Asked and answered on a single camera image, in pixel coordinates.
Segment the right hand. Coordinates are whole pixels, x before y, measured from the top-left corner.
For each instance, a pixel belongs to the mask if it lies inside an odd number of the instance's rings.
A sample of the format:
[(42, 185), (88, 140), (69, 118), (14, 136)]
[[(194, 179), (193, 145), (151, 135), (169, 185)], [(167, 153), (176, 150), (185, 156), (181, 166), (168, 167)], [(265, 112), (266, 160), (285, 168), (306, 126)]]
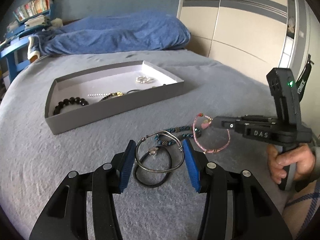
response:
[(316, 164), (316, 157), (307, 144), (301, 144), (294, 150), (280, 155), (276, 147), (269, 144), (266, 152), (271, 178), (278, 185), (287, 176), (287, 172), (284, 170), (285, 166), (296, 164), (296, 172), (293, 179), (294, 181), (302, 181), (310, 178)]

